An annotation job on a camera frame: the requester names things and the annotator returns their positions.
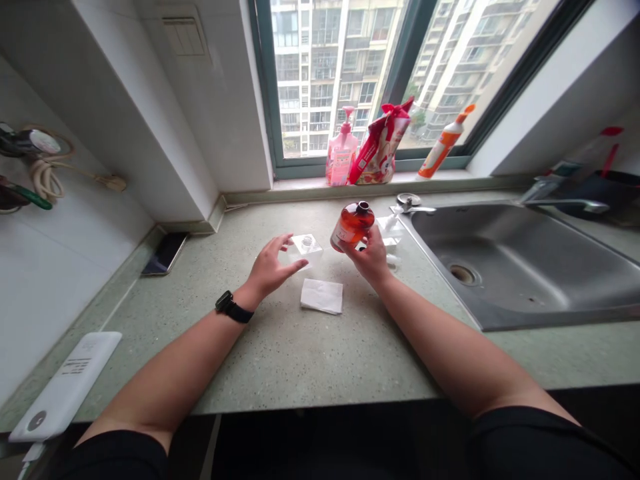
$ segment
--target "forearm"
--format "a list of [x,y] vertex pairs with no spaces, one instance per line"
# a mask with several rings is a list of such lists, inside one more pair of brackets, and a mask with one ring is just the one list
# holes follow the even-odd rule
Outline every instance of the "forearm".
[[[260,296],[244,285],[233,294],[254,311]],[[140,369],[118,392],[80,442],[113,429],[148,433],[168,451],[173,432],[189,414],[245,326],[212,311]]]
[[476,418],[491,409],[528,405],[575,422],[520,365],[480,332],[392,275],[373,286],[429,372],[462,412]]

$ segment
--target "hand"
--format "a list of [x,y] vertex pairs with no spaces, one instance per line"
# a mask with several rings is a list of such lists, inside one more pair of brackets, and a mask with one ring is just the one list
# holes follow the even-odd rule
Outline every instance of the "hand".
[[278,261],[278,251],[287,251],[287,246],[293,244],[292,236],[292,233],[286,233],[272,238],[258,254],[247,282],[233,294],[234,301],[242,308],[255,311],[268,294],[309,263],[306,259],[300,259],[284,266]]
[[371,284],[373,288],[384,280],[392,277],[387,266],[387,249],[382,241],[382,235],[378,226],[374,225],[362,242],[367,244],[367,248],[358,251],[349,243],[339,242],[342,251],[351,259],[358,269],[358,272]]

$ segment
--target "pink soap bottle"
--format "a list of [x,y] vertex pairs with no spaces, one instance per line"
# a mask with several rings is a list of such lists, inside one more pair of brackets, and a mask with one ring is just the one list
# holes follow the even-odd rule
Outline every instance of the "pink soap bottle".
[[343,108],[347,113],[347,119],[340,127],[340,133],[329,140],[327,154],[327,183],[332,187],[347,184],[351,162],[355,161],[358,153],[358,138],[351,133],[351,124],[349,123],[353,107]]

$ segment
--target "window sill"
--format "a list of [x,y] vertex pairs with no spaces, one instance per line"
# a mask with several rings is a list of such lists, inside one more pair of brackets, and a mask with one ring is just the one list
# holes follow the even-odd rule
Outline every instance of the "window sill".
[[531,175],[508,177],[476,177],[467,170],[438,171],[430,181],[415,179],[415,172],[396,172],[393,180],[382,185],[346,185],[330,187],[324,177],[287,179],[274,182],[272,190],[226,193],[227,206],[248,203],[323,200],[334,198],[397,195],[402,192],[435,193],[486,189],[524,189],[531,186]]

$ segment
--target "charging cable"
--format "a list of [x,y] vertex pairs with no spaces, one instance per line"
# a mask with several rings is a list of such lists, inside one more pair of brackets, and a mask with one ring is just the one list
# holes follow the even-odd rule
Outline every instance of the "charging cable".
[[23,462],[22,470],[20,470],[20,474],[18,475],[17,480],[23,480],[23,478],[25,478],[25,475],[27,474],[27,470],[29,470],[29,466],[31,465],[31,462],[38,460],[38,458],[40,458],[40,455],[42,455],[42,452],[44,452],[44,450],[45,450],[45,444],[42,442],[36,442],[31,446],[31,448],[29,449],[25,457],[22,459],[22,462]]
[[61,155],[48,155],[46,153],[41,153],[31,164],[31,167],[29,168],[29,176],[31,177],[31,181],[33,182],[33,189],[38,195],[40,195],[40,197],[50,201],[51,203],[56,203],[57,199],[65,196],[65,188],[62,186],[62,182],[60,182],[60,179],[53,172],[56,168],[75,170],[76,172],[89,177],[98,183],[101,183],[102,185],[106,186],[106,188],[117,192],[122,192],[125,188],[127,188],[127,182],[122,180],[122,178],[120,177],[117,177],[115,175],[96,175],[94,173],[89,173],[82,169],[79,169],[78,167],[75,167],[70,163],[66,163],[65,160],[70,159],[75,154],[75,147],[73,146],[72,142],[64,135],[48,130],[42,125],[25,125],[23,127],[23,130],[31,129],[37,129],[50,135],[51,137],[59,138],[63,140],[69,148],[68,152]]

